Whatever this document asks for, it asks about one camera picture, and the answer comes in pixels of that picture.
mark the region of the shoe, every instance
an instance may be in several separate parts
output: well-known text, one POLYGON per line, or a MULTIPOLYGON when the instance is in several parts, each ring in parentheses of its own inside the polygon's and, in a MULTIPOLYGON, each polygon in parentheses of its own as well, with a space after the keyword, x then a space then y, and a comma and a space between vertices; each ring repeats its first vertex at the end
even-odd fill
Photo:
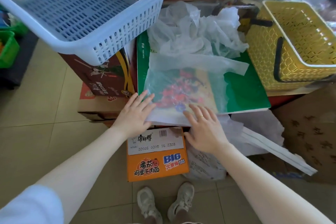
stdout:
POLYGON ((138 191, 137 200, 141 214, 145 218, 153 216, 157 224, 163 223, 162 215, 155 207, 154 195, 149 187, 145 187, 138 191))
POLYGON ((195 189, 190 182, 185 182, 181 185, 177 192, 176 201, 168 209, 168 219, 170 222, 173 222, 175 216, 179 210, 188 211, 191 207, 191 201, 194 198, 195 189))

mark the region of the forearm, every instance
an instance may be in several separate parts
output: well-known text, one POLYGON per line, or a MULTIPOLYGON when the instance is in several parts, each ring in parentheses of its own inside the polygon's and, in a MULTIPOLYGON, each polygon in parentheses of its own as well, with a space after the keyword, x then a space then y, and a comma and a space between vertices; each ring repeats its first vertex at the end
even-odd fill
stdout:
POLYGON ((52 188, 60 197, 64 210, 64 224, 71 221, 106 162, 124 140, 124 136, 111 127, 37 182, 52 188))
POLYGON ((262 223, 332 223, 314 206, 243 156, 233 145, 219 147, 215 156, 237 182, 262 223))

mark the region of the black handle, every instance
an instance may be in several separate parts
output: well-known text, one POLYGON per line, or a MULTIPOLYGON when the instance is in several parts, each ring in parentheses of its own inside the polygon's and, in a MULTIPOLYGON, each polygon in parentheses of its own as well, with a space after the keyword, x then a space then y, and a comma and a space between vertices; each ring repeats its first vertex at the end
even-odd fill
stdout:
POLYGON ((282 47, 284 44, 284 38, 281 36, 278 38, 278 41, 276 43, 276 49, 275 49, 275 60, 274 60, 274 79, 278 82, 314 82, 314 81, 326 81, 330 76, 327 76, 324 79, 320 80, 297 80, 297 81, 283 81, 280 79, 280 64, 281 64, 281 55, 282 55, 282 47))
POLYGON ((251 25, 263 26, 263 27, 271 27, 271 26, 273 26, 273 22, 272 21, 260 20, 260 19, 250 19, 250 24, 251 25))

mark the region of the barcode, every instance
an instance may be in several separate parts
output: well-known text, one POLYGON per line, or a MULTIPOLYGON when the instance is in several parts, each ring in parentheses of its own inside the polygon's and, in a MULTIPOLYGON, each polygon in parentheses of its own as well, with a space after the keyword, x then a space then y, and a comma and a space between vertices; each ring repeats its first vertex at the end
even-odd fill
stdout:
POLYGON ((167 130, 160 130, 159 135, 160 137, 167 136, 167 130))

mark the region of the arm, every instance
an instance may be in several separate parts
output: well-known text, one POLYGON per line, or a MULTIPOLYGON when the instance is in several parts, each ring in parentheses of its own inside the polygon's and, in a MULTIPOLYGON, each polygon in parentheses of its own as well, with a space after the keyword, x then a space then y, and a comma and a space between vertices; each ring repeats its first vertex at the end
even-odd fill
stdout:
POLYGON ((237 182, 264 224, 332 223, 314 206, 241 154, 225 137, 217 116, 208 108, 190 106, 185 112, 194 136, 185 137, 197 150, 215 155, 237 182))
POLYGON ((149 104, 154 95, 141 102, 146 93, 144 91, 139 97, 134 94, 111 128, 37 182, 53 189, 61 199, 64 224, 71 221, 106 162, 122 143, 151 125, 145 119, 155 107, 149 104))

